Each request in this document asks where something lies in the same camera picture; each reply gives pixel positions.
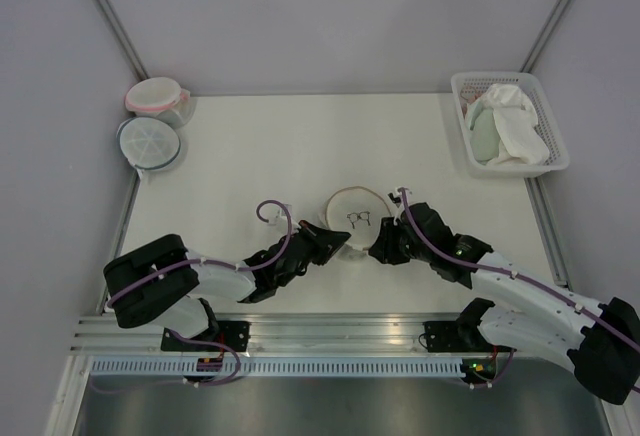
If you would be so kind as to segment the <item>beige mesh laundry bag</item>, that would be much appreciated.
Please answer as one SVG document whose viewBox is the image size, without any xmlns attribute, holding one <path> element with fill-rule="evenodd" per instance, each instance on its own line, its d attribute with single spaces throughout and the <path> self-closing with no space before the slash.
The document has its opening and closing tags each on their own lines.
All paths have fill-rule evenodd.
<svg viewBox="0 0 640 436">
<path fill-rule="evenodd" d="M 337 253 L 339 259 L 349 262 L 368 256 L 370 247 L 379 236 L 382 219 L 390 216 L 391 211 L 383 198 L 363 186 L 336 191 L 319 212 L 324 228 L 350 234 L 349 240 Z"/>
</svg>

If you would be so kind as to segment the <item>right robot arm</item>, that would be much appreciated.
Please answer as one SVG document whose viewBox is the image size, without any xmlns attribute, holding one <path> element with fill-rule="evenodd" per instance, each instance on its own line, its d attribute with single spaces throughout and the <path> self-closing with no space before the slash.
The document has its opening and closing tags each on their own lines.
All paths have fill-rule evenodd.
<svg viewBox="0 0 640 436">
<path fill-rule="evenodd" d="M 639 390 L 639 316 L 614 297 L 604 303 L 530 276 L 470 235 L 454 233 L 426 203 L 392 195 L 369 250 L 387 265 L 421 261 L 443 280 L 477 293 L 457 319 L 459 344 L 520 350 L 570 372 L 597 398 L 621 405 Z"/>
</svg>

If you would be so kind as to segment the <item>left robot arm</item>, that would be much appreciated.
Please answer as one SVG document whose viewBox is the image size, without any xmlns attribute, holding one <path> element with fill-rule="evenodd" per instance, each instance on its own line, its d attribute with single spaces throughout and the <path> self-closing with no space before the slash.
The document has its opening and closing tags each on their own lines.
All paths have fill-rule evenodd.
<svg viewBox="0 0 640 436">
<path fill-rule="evenodd" d="M 247 339 L 239 332 L 243 326 L 220 322 L 211 298 L 262 302 L 309 266 L 326 264 L 350 237 L 300 221 L 268 249 L 231 264 L 190 251 L 180 236 L 169 234 L 104 267 L 108 305 L 122 329 L 162 328 L 164 352 L 216 351 L 223 343 L 241 351 Z"/>
</svg>

